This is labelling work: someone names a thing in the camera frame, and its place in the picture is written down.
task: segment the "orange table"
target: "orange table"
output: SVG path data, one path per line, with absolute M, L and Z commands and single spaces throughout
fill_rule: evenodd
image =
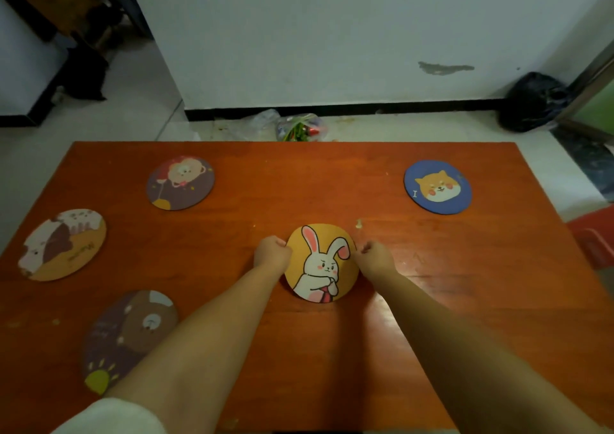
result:
M 199 205 L 166 212 L 145 183 L 178 154 L 207 159 L 216 184 Z M 469 209 L 436 215 L 407 196 L 403 173 L 420 159 L 465 175 Z M 22 277 L 30 231 L 81 207 L 107 221 L 98 256 L 55 282 Z M 614 427 L 610 300 L 514 144 L 100 142 L 73 145 L 0 258 L 0 431 L 48 432 L 96 399 L 81 377 L 82 340 L 124 292 L 159 290 L 185 318 L 250 267 L 260 238 L 307 223 L 388 244 L 402 274 Z M 452 426 L 362 277 L 330 305 L 280 283 L 220 419 L 234 431 Z

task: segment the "brown coaster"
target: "brown coaster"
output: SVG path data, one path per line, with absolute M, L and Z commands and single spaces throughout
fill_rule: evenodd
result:
M 103 395 L 168 336 L 179 321 L 173 302 L 153 290 L 121 297 L 94 323 L 85 339 L 82 374 Z
M 150 175 L 147 197 L 160 209 L 185 209 L 207 197 L 215 179 L 213 168 L 204 159 L 179 156 L 166 161 Z
M 299 297 L 330 303 L 354 286 L 358 266 L 349 259 L 356 247 L 345 230 L 330 224 L 310 224 L 296 229 L 288 246 L 292 259 L 286 280 Z
M 104 242 L 107 226 L 91 209 L 64 211 L 44 221 L 24 242 L 21 273 L 47 282 L 72 274 L 92 259 Z

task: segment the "blue coaster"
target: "blue coaster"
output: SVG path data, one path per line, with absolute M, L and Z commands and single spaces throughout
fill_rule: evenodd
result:
M 458 214 L 471 204 L 471 185 L 443 161 L 418 161 L 405 171 L 405 190 L 413 201 L 436 214 Z

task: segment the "cartoon rabbit coaster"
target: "cartoon rabbit coaster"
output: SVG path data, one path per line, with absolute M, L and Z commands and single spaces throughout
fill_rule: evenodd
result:
M 457 214 L 469 207 L 471 185 L 453 166 L 442 161 L 418 161 L 405 171 L 405 190 L 427 211 Z
M 201 202 L 216 181 L 211 165 L 201 158 L 178 156 L 149 176 L 147 197 L 160 209 L 177 211 Z
M 64 211 L 44 221 L 27 237 L 17 264 L 31 280 L 61 279 L 89 263 L 106 235 L 107 226 L 96 211 Z
M 345 230 L 330 224 L 306 225 L 292 233 L 288 246 L 293 253 L 286 280 L 299 297 L 330 303 L 354 286 L 358 266 L 349 259 L 356 247 Z
M 86 386 L 103 395 L 177 326 L 173 302 L 155 290 L 131 291 L 98 318 L 85 338 Z

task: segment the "fist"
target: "fist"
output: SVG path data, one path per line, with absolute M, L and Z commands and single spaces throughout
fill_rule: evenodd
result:
M 277 277 L 284 274 L 290 264 L 292 248 L 282 239 L 271 236 L 262 239 L 254 252 L 254 267 L 266 267 Z
M 394 274 L 397 268 L 390 250 L 379 242 L 369 241 L 353 255 L 362 274 L 371 282 Z

